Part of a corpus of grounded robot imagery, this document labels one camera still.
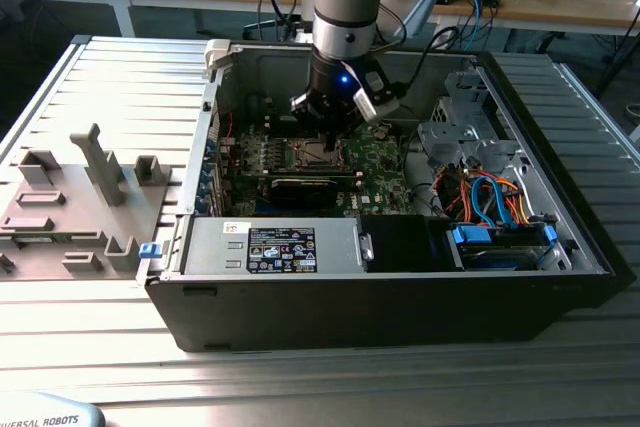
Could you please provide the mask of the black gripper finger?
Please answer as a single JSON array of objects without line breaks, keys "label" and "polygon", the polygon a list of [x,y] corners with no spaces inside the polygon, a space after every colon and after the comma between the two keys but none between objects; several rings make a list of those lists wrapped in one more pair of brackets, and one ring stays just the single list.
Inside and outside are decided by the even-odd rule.
[{"label": "black gripper finger", "polygon": [[335,123],[333,127],[334,149],[337,149],[344,139],[351,138],[365,124],[366,122],[363,118],[352,119],[351,121],[342,119],[340,123]]},{"label": "black gripper finger", "polygon": [[290,99],[292,115],[323,142],[325,151],[335,150],[335,111],[330,98],[307,91]]}]

